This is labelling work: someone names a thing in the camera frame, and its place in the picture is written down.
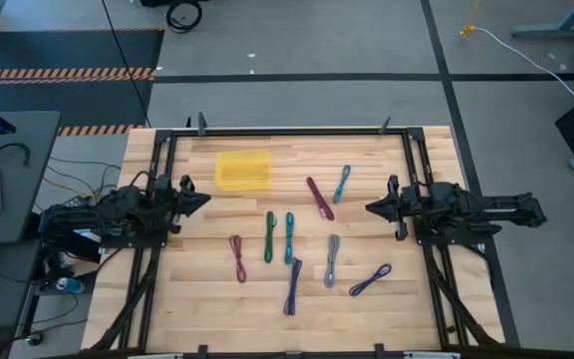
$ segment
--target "gray cable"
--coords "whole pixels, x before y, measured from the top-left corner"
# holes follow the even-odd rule
[[[330,234],[329,252],[327,253],[327,272],[325,273],[325,286],[327,288],[334,286],[338,249],[340,249],[340,236],[338,236],[338,234]]]

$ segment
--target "wheel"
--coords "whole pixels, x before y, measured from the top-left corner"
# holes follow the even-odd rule
[[[178,0],[169,6],[165,18],[169,30],[184,34],[195,28],[203,17],[203,10],[195,0]]]
[[[26,342],[30,346],[37,346],[44,341],[44,333],[32,333],[26,338]]]

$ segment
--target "teal cable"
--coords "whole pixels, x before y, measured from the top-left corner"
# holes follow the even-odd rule
[[[278,219],[274,217],[274,212],[271,210],[267,212],[267,235],[265,235],[265,263],[271,263],[273,256],[274,243],[273,234],[274,227],[278,224]]]
[[[340,249],[340,236],[338,234],[329,235],[329,252],[327,253],[327,272],[325,273],[325,286],[331,288],[334,286],[336,278],[336,256]]]
[[[345,188],[345,182],[349,178],[349,174],[351,173],[351,166],[345,165],[343,167],[343,177],[340,179],[340,184],[336,189],[336,194],[334,194],[334,203],[337,204],[340,201],[340,198],[343,196],[343,189]]]
[[[286,247],[285,247],[285,264],[291,264],[291,259],[294,255],[291,243],[294,237],[294,213],[288,212],[287,213],[287,240],[286,240]]]

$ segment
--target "desk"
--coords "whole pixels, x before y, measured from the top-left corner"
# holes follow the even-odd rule
[[[463,183],[449,128],[424,132],[434,179]],[[131,131],[120,185],[149,168],[154,133]],[[216,186],[216,153],[243,150],[271,151],[271,190],[227,192]],[[417,168],[418,151],[414,147]],[[161,155],[159,172],[164,160]],[[341,203],[332,204],[336,220],[329,221],[320,216],[305,178],[311,176],[331,203],[345,164],[352,172]],[[196,190],[210,193],[212,200],[184,218],[180,234],[171,235],[161,251],[147,352],[193,353],[199,344],[207,344],[210,352],[371,351],[374,343],[384,343],[387,350],[438,349],[423,250],[413,226],[409,238],[396,241],[395,224],[365,211],[366,203],[385,196],[390,175],[408,185],[407,173],[399,136],[180,138],[174,184],[190,175]],[[144,185],[145,178],[137,183]],[[268,210],[278,217],[270,264],[263,261]],[[291,270],[282,261],[287,211],[295,214],[294,254],[303,260],[293,317],[282,312]],[[331,289],[323,283],[330,233],[342,237]],[[243,284],[236,281],[227,241],[231,234],[243,238]],[[123,250],[99,273],[83,348],[100,338],[124,305],[133,255]],[[503,341],[485,263],[456,246],[451,258],[462,301],[491,336]],[[358,297],[348,295],[351,286],[385,262],[394,268],[389,276]],[[137,309],[133,328],[140,313]],[[450,310],[445,313],[452,322]],[[131,344],[137,335],[133,329]]]
[[[30,166],[24,168],[23,151],[6,149],[0,153],[3,211],[0,214],[0,273],[29,280],[36,268],[38,240],[23,240],[26,221],[35,200],[48,157],[57,135],[59,113],[2,113],[17,127],[17,133],[1,135],[0,146],[22,142],[32,152]],[[0,326],[17,326],[26,301],[28,285],[0,277]]]

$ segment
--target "gray desk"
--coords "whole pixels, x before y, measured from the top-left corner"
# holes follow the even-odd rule
[[[36,268],[39,241],[22,240],[35,196],[59,127],[60,114],[2,113],[4,119],[17,127],[17,133],[0,136],[0,146],[22,142],[32,151],[30,166],[24,168],[20,149],[0,153],[3,211],[0,214],[0,273],[28,281]],[[17,326],[28,296],[28,285],[0,277],[0,326]]]

